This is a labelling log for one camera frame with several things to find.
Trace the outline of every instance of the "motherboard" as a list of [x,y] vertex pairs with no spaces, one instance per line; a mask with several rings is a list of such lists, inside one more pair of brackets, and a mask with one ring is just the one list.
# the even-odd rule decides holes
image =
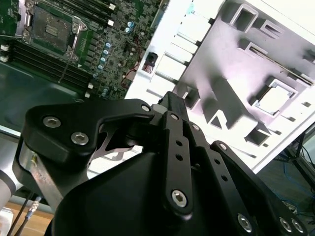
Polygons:
[[0,61],[89,98],[123,99],[161,0],[2,0]]

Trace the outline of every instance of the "wooden floor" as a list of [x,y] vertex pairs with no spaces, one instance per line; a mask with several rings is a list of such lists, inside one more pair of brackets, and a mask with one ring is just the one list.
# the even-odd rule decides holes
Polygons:
[[[14,219],[21,209],[20,205],[14,204],[14,203],[7,203],[5,207],[13,211]],[[24,217],[27,211],[28,211],[28,207],[24,209],[24,212],[22,213],[17,225],[15,226],[12,235],[15,234],[15,232],[19,229],[19,227],[23,223]],[[53,215],[51,214],[44,213],[41,211],[36,211],[35,214],[29,219],[21,235],[22,236],[43,236],[52,218],[53,218]]]

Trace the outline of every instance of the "screw hole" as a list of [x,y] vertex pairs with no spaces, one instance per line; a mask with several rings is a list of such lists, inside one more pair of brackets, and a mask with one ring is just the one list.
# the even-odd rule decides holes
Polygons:
[[225,182],[227,182],[227,177],[226,177],[226,176],[221,176],[221,178],[222,178]]
[[179,142],[178,140],[176,141],[176,144],[178,145],[178,146],[182,146],[183,144],[181,143],[181,142]]
[[179,161],[182,161],[183,160],[183,157],[179,154],[176,154],[176,159],[179,160]]

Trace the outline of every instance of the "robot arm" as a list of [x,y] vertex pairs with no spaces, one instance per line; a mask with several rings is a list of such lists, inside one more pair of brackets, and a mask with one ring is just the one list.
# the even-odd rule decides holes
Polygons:
[[[88,180],[93,159],[134,145],[143,152]],[[153,107],[32,108],[13,171],[56,210],[50,235],[308,235],[228,145],[207,143],[171,92]]]

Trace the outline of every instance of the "blue capacitor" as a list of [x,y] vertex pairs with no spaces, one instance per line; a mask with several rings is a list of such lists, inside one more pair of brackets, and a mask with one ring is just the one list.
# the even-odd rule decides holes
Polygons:
[[127,23],[127,25],[128,25],[128,27],[132,28],[132,27],[134,27],[134,22],[133,21],[129,21]]
[[130,29],[129,27],[127,27],[127,28],[125,29],[125,32],[126,32],[126,33],[130,33],[130,32],[131,32],[131,29]]
[[103,93],[108,94],[109,88],[104,88]]

